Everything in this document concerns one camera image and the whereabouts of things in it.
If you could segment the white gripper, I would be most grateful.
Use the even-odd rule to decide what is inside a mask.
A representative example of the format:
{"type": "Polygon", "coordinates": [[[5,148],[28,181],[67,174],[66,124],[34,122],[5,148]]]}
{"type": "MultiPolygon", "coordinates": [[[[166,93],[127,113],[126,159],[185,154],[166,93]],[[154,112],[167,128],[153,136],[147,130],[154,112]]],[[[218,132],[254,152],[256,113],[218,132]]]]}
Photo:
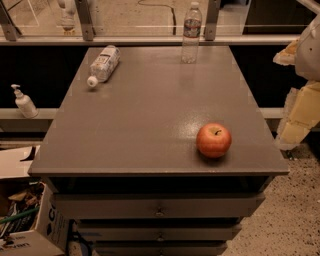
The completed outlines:
{"type": "Polygon", "coordinates": [[[297,75],[307,79],[300,90],[291,88],[277,128],[275,145],[280,150],[292,150],[320,122],[320,14],[295,39],[278,52],[273,62],[288,66],[295,64],[297,75]]]}

